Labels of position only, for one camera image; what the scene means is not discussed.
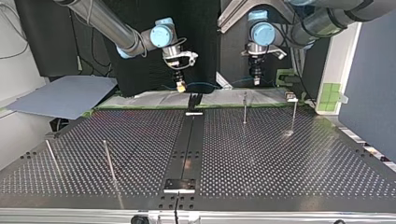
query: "end effector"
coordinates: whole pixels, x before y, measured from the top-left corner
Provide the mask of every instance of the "end effector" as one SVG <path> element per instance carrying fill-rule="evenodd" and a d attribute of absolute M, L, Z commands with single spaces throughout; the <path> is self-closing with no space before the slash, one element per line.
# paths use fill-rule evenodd
<path fill-rule="evenodd" d="M 138 55 L 146 57 L 148 51 L 163 50 L 165 63 L 175 71 L 174 80 L 177 89 L 186 90 L 182 70 L 193 66 L 198 55 L 190 51 L 181 51 L 180 45 L 186 39 L 178 39 L 171 18 L 158 20 L 155 27 L 141 34 L 123 23 L 101 0 L 54 0 L 61 6 L 69 7 L 117 46 L 119 55 L 124 59 Z M 188 63 L 182 65 L 181 59 L 188 57 Z"/>
<path fill-rule="evenodd" d="M 187 38 L 177 38 L 176 27 L 172 18 L 155 21 L 155 27 L 149 31 L 149 43 L 144 38 L 147 34 L 142 33 L 140 36 L 144 49 L 142 56 L 146 56 L 148 50 L 162 49 L 163 61 L 173 70 L 173 80 L 177 84 L 177 90 L 184 92 L 186 90 L 186 82 L 184 81 L 183 70 L 195 65 L 198 54 L 192 51 L 182 51 L 181 45 L 187 41 Z M 120 48 L 117 49 L 123 58 L 134 57 L 125 54 Z"/>
<path fill-rule="evenodd" d="M 254 10 L 248 14 L 248 43 L 244 56 L 248 56 L 249 73 L 254 78 L 254 85 L 261 84 L 264 63 L 268 53 L 274 54 L 279 60 L 287 56 L 286 52 L 273 43 L 276 39 L 276 28 L 267 22 L 266 10 Z"/>

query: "white wall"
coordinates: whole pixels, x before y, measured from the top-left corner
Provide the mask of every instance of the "white wall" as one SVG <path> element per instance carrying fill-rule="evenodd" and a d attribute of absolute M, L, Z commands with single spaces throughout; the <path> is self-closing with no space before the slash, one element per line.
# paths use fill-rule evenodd
<path fill-rule="evenodd" d="M 348 28 L 340 35 L 332 37 L 327 61 L 323 71 L 323 78 L 319 88 L 317 105 L 320 104 L 320 95 L 322 94 L 324 83 L 341 84 L 340 92 L 341 94 L 344 94 L 360 34 L 361 23 L 356 22 L 349 25 Z M 340 106 L 341 103 L 337 105 L 334 112 L 317 112 L 320 115 L 338 115 L 340 112 Z"/>
<path fill-rule="evenodd" d="M 15 8 L 13 0 L 0 1 Z M 20 28 L 12 12 L 1 9 Z M 0 58 L 22 51 L 25 44 L 0 12 Z M 29 49 L 15 58 L 0 59 L 0 170 L 41 143 L 50 131 L 51 118 L 4 109 L 18 97 L 43 85 L 45 80 L 39 75 Z"/>

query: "metal frame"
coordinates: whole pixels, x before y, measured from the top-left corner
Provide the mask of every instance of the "metal frame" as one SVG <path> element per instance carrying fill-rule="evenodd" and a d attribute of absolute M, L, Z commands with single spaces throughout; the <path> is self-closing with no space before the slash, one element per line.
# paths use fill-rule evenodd
<path fill-rule="evenodd" d="M 200 186 L 201 168 L 203 162 L 203 144 L 205 135 L 205 116 L 212 109 L 205 109 L 202 116 L 184 117 L 177 141 L 173 147 L 173 156 L 166 168 L 164 181 L 167 178 L 196 179 Z M 342 131 L 332 126 L 322 117 L 320 122 L 326 129 L 332 129 L 334 137 L 351 148 L 358 155 L 363 155 L 361 160 L 370 165 L 388 181 L 396 183 L 396 174 L 386 167 L 381 161 L 370 157 L 359 144 L 350 139 Z M 247 117 L 247 125 L 254 120 Z M 33 149 L 31 152 L 46 150 L 45 144 Z M 13 172 L 15 167 L 24 164 L 17 160 L 0 172 L 4 176 Z M 251 223 L 300 223 L 316 221 L 316 223 L 334 222 L 337 219 L 364 222 L 396 222 L 395 200 L 351 200 L 340 198 L 310 197 L 306 200 L 294 199 L 208 199 L 201 196 L 197 187 L 193 194 L 159 194 L 155 200 L 145 197 L 119 198 L 107 197 L 58 197 L 48 198 L 34 195 L 1 195 L 2 204 L 7 208 L 0 208 L 0 222 L 112 222 L 126 223 L 132 216 L 147 216 L 150 223 L 174 223 L 175 216 L 181 222 L 187 223 L 233 223 L 248 220 Z"/>
<path fill-rule="evenodd" d="M 237 21 L 258 5 L 274 7 L 288 22 L 293 21 L 293 9 L 282 0 L 233 0 L 219 17 L 220 31 L 225 34 Z"/>

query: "metal plate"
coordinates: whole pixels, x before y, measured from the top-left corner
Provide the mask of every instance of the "metal plate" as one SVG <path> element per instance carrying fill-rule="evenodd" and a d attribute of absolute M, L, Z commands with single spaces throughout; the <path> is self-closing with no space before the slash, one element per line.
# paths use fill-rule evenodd
<path fill-rule="evenodd" d="M 290 135 L 292 108 L 243 116 L 206 110 L 194 210 L 396 212 L 396 174 L 326 119 L 299 109 Z"/>
<path fill-rule="evenodd" d="M 173 209 L 174 202 L 167 204 L 172 195 L 163 195 L 163 185 L 183 112 L 95 112 L 52 143 L 56 161 L 43 149 L 3 171 L 0 206 Z"/>

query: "cable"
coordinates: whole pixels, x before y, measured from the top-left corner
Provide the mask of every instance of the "cable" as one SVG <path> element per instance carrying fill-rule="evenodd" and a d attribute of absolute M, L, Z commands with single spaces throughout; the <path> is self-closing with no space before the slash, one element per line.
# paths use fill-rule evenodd
<path fill-rule="evenodd" d="M 170 87 L 167 87 L 167 86 L 165 86 L 165 85 L 161 85 L 162 87 L 164 87 L 164 88 L 166 88 L 167 90 L 169 90 L 169 91 L 175 91 L 176 90 L 176 88 L 170 88 Z"/>
<path fill-rule="evenodd" d="M 14 9 L 13 7 L 11 7 L 11 6 L 9 6 L 8 4 L 3 3 L 3 2 L 0 2 L 0 7 L 8 8 L 8 9 L 15 15 L 15 17 L 18 19 L 18 21 L 19 21 L 19 23 L 20 23 L 20 27 L 21 27 L 20 16 L 18 15 L 18 13 L 15 11 L 15 9 Z M 26 42 L 26 45 L 25 45 L 25 47 L 24 47 L 24 49 L 23 49 L 22 51 L 20 51 L 20 52 L 18 52 L 18 53 L 16 53 L 16 54 L 9 55 L 9 56 L 0 57 L 0 60 L 3 60 L 3 59 L 10 59 L 10 58 L 14 58 L 14 57 L 17 57 L 17 56 L 22 55 L 24 52 L 26 52 L 26 50 L 28 50 L 28 48 L 29 48 L 29 43 L 28 43 L 27 40 L 26 40 L 26 36 L 25 36 L 25 34 L 24 34 L 23 29 L 21 28 L 21 31 L 19 31 L 19 30 L 17 29 L 17 27 L 14 25 L 14 23 L 12 23 L 12 21 L 9 19 L 8 15 L 7 15 L 3 10 L 1 10 L 1 11 L 2 11 L 2 14 L 4 15 L 4 18 L 5 18 L 5 19 L 7 20 L 7 22 L 12 26 L 12 28 L 15 30 L 15 32 L 18 34 L 18 36 L 20 36 L 20 37 Z"/>
<path fill-rule="evenodd" d="M 281 31 L 278 27 L 276 27 L 276 26 L 274 26 L 274 27 L 275 27 L 279 32 L 281 32 L 281 35 L 282 35 L 284 38 L 286 38 L 287 34 L 285 34 L 283 31 Z M 286 47 L 287 47 L 287 48 L 290 48 L 288 41 L 286 41 L 285 44 L 286 44 Z M 312 103 L 313 103 L 313 104 L 315 105 L 315 107 L 316 107 L 317 104 L 314 102 L 315 99 L 311 96 L 311 94 L 309 94 L 309 92 L 308 92 L 308 90 L 307 90 L 307 88 L 306 88 L 306 86 L 305 86 L 305 84 L 304 84 L 304 82 L 303 82 L 303 77 L 301 76 L 301 73 L 300 73 L 300 71 L 299 71 L 299 69 L 298 69 L 296 58 L 293 57 L 293 56 L 291 56 L 291 58 L 294 60 L 294 63 L 296 64 L 296 73 L 297 73 L 297 77 L 300 79 L 301 84 L 302 84 L 302 86 L 303 86 L 303 88 L 304 88 L 304 91 L 306 92 L 306 95 L 310 98 L 310 100 L 312 101 Z"/>
<path fill-rule="evenodd" d="M 334 222 L 334 224 L 346 224 L 343 219 L 338 219 Z"/>
<path fill-rule="evenodd" d="M 82 21 L 81 18 L 80 18 L 80 16 L 79 16 L 75 11 L 73 11 L 73 14 L 75 15 L 75 17 L 76 17 L 76 19 L 79 21 L 79 23 L 81 23 L 81 24 L 83 24 L 83 25 L 86 25 L 86 26 L 89 26 L 89 27 L 92 27 L 91 25 L 87 24 L 87 22 Z"/>
<path fill-rule="evenodd" d="M 91 19 L 91 14 L 92 14 L 92 8 L 93 8 L 93 0 L 91 0 L 90 3 L 90 9 L 88 10 L 88 16 L 87 16 L 87 25 L 90 25 L 90 19 Z"/>
<path fill-rule="evenodd" d="M 204 86 L 210 86 L 210 87 L 213 87 L 213 88 L 216 88 L 216 89 L 220 89 L 220 87 L 215 86 L 215 85 L 213 85 L 211 83 L 208 83 L 208 82 L 192 82 L 192 83 L 189 83 L 186 87 L 188 88 L 189 86 L 194 86 L 194 85 L 204 85 Z"/>
<path fill-rule="evenodd" d="M 102 77 L 105 77 L 105 76 L 106 76 L 106 75 L 103 74 L 101 71 L 97 70 L 97 69 L 92 65 L 92 63 L 88 62 L 87 60 L 85 60 L 85 59 L 82 58 L 81 56 L 79 56 L 79 58 L 80 58 L 84 63 L 86 63 L 86 64 L 92 69 L 90 75 L 94 75 L 93 71 L 96 71 L 96 72 L 97 72 L 99 75 L 101 75 Z"/>
<path fill-rule="evenodd" d="M 8 8 L 8 10 L 10 10 L 10 11 L 14 14 L 14 16 L 15 16 L 16 18 L 18 18 L 18 22 L 19 22 L 19 24 L 20 24 L 21 30 L 18 30 L 17 27 L 15 27 L 14 23 L 12 23 L 12 21 L 9 19 L 9 17 L 7 16 L 7 14 L 4 13 L 3 10 L 2 10 L 3 15 L 5 16 L 5 18 L 6 18 L 6 20 L 8 21 L 8 23 L 12 26 L 12 28 L 15 30 L 15 32 L 17 32 L 17 34 L 18 34 L 24 41 L 26 41 L 26 35 L 25 35 L 25 33 L 24 33 L 23 29 L 22 29 L 21 19 L 20 19 L 20 16 L 18 15 L 17 11 L 16 11 L 13 7 L 11 7 L 10 5 L 8 5 L 8 4 L 6 4 L 6 3 L 3 3 L 3 2 L 0 2 L 0 7 L 6 7 L 6 8 Z"/>
<path fill-rule="evenodd" d="M 24 52 L 26 52 L 26 50 L 28 49 L 28 47 L 29 47 L 29 44 L 26 43 L 26 46 L 25 46 L 25 48 L 23 49 L 23 51 L 21 51 L 21 52 L 19 52 L 19 53 L 16 53 L 16 54 L 13 54 L 13 55 L 6 56 L 6 57 L 0 57 L 0 60 L 3 60 L 3 59 L 10 59 L 10 58 L 14 58 L 14 57 L 20 56 L 20 55 L 22 55 Z"/>
<path fill-rule="evenodd" d="M 108 64 L 102 64 L 95 57 L 94 47 L 93 47 L 94 46 L 94 44 L 93 44 L 94 43 L 94 31 L 95 31 L 95 29 L 92 27 L 92 35 L 91 35 L 91 54 L 92 54 L 92 58 L 97 64 L 99 64 L 99 65 L 101 65 L 103 67 L 109 67 L 109 66 L 111 66 L 111 62 L 109 62 Z"/>

